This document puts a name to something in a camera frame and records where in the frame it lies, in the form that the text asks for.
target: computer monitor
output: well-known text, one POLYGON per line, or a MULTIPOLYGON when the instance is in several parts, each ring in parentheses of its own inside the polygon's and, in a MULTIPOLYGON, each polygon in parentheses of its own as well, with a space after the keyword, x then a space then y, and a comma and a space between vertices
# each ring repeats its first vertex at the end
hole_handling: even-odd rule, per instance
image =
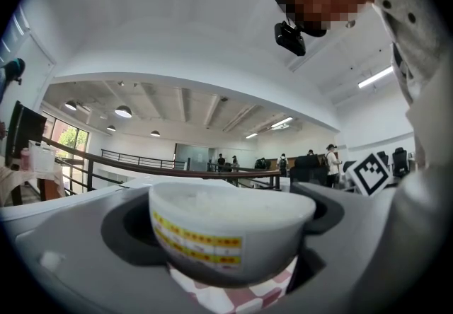
POLYGON ((294 162, 296 168, 316 168, 319 167, 318 155, 314 154, 312 156, 300 156, 296 158, 294 162))
POLYGON ((10 166, 13 158, 20 158, 28 141, 41 142, 47 118, 24 107, 16 101, 6 138, 5 165, 10 166))

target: black bag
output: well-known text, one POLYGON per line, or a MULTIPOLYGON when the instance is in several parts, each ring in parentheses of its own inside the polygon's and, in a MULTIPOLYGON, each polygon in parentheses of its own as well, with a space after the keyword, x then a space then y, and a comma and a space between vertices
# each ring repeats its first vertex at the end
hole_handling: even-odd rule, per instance
POLYGON ((256 170, 264 170, 266 168, 265 161, 262 159, 257 159, 255 162, 255 169, 256 170))

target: white box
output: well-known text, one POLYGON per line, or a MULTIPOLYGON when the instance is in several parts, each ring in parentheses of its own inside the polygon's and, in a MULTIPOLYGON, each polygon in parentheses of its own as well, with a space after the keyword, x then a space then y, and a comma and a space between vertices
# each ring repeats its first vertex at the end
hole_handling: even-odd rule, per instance
POLYGON ((28 141, 30 150, 30 170, 33 172, 53 172, 57 150, 46 143, 28 141))

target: tree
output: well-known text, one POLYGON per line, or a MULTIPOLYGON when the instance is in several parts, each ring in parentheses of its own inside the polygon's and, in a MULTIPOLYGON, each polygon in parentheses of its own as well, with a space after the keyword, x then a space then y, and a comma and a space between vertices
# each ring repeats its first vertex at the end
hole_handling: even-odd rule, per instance
POLYGON ((85 146, 88 133, 83 130, 79 130, 77 141, 76 135, 77 129, 74 127, 69 127, 65 132, 62 133, 62 135, 59 136, 58 143, 63 144, 64 146, 69 148, 82 149, 85 146))

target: metal railing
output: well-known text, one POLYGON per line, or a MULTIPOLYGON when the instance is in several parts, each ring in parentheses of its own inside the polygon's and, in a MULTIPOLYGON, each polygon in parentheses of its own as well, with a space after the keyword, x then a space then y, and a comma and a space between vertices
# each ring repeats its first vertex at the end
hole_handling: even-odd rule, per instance
MULTIPOLYGON (((233 185, 242 185, 239 180, 241 179, 253 179, 253 178, 269 178, 269 185, 266 185, 265 189, 267 190, 280 190, 280 171, 278 170, 271 170, 271 171, 266 171, 266 170, 254 170, 252 168, 237 168, 234 172, 193 172, 189 170, 178 170, 178 169, 167 169, 167 168, 155 168, 155 167, 149 167, 145 165, 138 165, 138 164, 133 164, 133 163, 126 163, 124 161, 116 161, 113 159, 101 157, 101 156, 96 156, 91 153, 86 153, 83 151, 78 151, 73 148, 69 148, 66 146, 63 146, 60 143, 57 143, 55 141, 51 141, 50 139, 47 138, 42 138, 42 140, 49 144, 50 146, 54 146, 55 148, 65 151, 69 154, 72 154, 74 156, 80 157, 84 160, 83 167, 86 166, 86 169, 76 167, 72 162, 68 161, 63 161, 60 158, 56 158, 56 162, 62 165, 67 165, 71 167, 72 169, 78 170, 84 174, 86 174, 86 183, 75 181, 73 178, 65 175, 65 178, 68 180, 72 180, 72 182, 79 184, 82 187, 85 187, 87 191, 93 191, 96 188, 93 187, 93 178, 98 178, 100 180, 105 180, 107 182, 115 183, 116 185, 120 185, 121 182, 117 180, 111 180, 110 178, 103 177, 101 175, 97 175, 93 173, 93 167, 94 163, 100 163, 103 165, 109 165, 110 167, 114 168, 119 168, 123 170, 130 170, 132 172, 137 172, 137 173, 145 173, 148 175, 165 175, 165 176, 171 176, 171 177, 188 177, 188 178, 202 178, 205 180, 226 180, 227 182, 230 182, 233 185)), ((65 190, 69 194, 76 194, 75 192, 68 190, 65 188, 65 190)))
POLYGON ((118 162, 144 165, 146 167, 153 168, 165 168, 170 170, 187 170, 190 167, 190 163, 186 165, 186 162, 181 161, 167 161, 165 159, 156 159, 156 158, 147 158, 140 156, 133 156, 131 154, 118 153, 113 151, 108 151, 106 149, 101 150, 101 156, 107 159, 112 159, 118 162))

